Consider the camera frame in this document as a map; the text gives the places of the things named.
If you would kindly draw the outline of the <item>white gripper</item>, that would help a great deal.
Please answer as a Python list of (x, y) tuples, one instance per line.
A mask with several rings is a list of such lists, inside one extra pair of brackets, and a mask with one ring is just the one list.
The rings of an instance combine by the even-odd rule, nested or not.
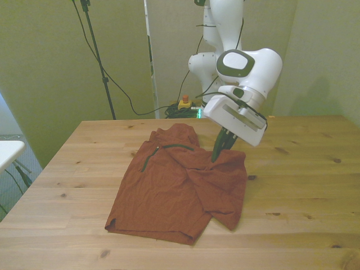
[(204, 115), (223, 127), (214, 144), (212, 163), (217, 160), (222, 149), (232, 148), (237, 136), (250, 145), (257, 146), (267, 129), (265, 117), (243, 101), (233, 100), (224, 94), (217, 94), (210, 99), (205, 106)]

